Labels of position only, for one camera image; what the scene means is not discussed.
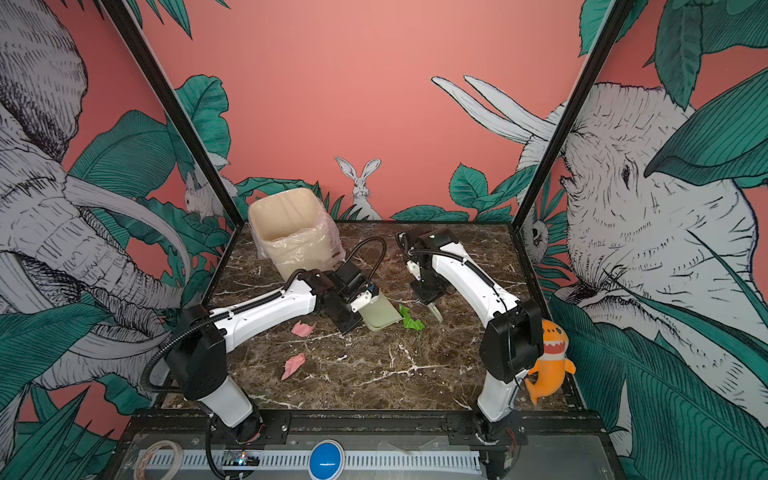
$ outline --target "green crumpled paper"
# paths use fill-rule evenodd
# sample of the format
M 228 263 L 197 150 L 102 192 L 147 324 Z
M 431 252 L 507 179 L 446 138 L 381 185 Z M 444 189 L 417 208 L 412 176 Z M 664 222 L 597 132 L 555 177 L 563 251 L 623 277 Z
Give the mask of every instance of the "green crumpled paper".
M 402 325 L 406 329 L 418 330 L 421 332 L 424 330 L 424 324 L 421 320 L 414 320 L 411 318 L 410 308 L 406 308 L 405 305 L 400 306 L 400 316 L 402 317 Z

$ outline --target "beige trash can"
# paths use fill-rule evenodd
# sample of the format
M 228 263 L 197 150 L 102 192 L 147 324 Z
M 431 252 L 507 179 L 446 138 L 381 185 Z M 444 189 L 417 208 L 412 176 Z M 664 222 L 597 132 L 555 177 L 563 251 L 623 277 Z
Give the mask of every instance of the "beige trash can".
M 307 188 L 264 197 L 248 208 L 259 253 L 269 257 L 284 280 L 294 270 L 333 270 L 344 260 L 339 229 Z

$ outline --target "round blue push button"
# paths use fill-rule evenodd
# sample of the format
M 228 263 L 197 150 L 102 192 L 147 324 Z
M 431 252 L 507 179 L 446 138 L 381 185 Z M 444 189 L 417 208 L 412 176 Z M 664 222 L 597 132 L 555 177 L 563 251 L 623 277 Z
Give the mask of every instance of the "round blue push button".
M 312 480 L 336 480 L 344 469 L 344 449 L 338 442 L 323 440 L 310 455 Z

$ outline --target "brown marble surface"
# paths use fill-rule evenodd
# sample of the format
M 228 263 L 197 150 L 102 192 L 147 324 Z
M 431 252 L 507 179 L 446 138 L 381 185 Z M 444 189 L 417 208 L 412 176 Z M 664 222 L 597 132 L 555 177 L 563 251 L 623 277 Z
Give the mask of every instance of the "brown marble surface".
M 472 308 L 454 293 L 438 308 L 445 321 L 421 305 L 411 291 L 394 234 L 414 225 L 341 223 L 346 252 L 360 240 L 384 237 L 387 254 L 374 282 L 398 308 L 404 304 L 422 332 L 395 323 L 379 332 L 363 324 L 341 336 L 330 319 L 304 316 L 275 326 L 248 340 L 227 357 L 230 374 L 243 390 L 267 409 L 467 409 L 478 398 L 485 368 L 479 358 L 483 328 Z M 438 225 L 425 226 L 425 230 Z M 531 297 L 505 225 L 451 225 L 451 231 L 490 276 L 521 299 Z M 355 261 L 369 271 L 380 246 L 368 243 Z M 274 290 L 283 280 L 270 260 L 259 260 L 246 227 L 225 272 L 214 287 L 209 307 L 228 306 Z M 301 339 L 290 330 L 301 320 L 317 326 Z M 304 352 L 306 363 L 285 381 L 280 377 L 291 356 Z M 533 406 L 523 388 L 515 401 L 519 409 L 566 410 L 560 392 Z M 180 396 L 168 396 L 164 408 L 196 408 Z

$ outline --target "crumpled paper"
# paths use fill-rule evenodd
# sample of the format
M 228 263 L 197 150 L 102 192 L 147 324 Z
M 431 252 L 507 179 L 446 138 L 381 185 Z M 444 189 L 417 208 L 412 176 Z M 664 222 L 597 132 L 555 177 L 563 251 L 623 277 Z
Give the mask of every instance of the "crumpled paper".
M 306 323 L 301 323 L 301 320 L 296 322 L 296 325 L 293 326 L 293 328 L 290 330 L 290 332 L 293 335 L 298 335 L 301 338 L 306 338 L 310 336 L 310 333 L 315 329 L 315 323 L 314 325 L 307 325 Z
M 286 372 L 283 374 L 281 380 L 285 380 L 293 375 L 304 362 L 306 362 L 306 357 L 303 353 L 290 357 L 288 361 L 286 361 Z

